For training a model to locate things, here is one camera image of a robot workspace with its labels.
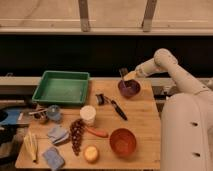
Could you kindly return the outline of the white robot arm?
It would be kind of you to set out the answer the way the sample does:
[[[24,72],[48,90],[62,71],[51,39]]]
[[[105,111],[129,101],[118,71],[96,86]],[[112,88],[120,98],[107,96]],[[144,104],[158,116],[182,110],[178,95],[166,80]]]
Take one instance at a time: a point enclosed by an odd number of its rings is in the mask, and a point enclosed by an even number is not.
[[[213,126],[213,91],[178,64],[167,49],[124,76],[124,80],[167,72],[179,93],[161,113],[160,171],[213,171],[208,130]]]

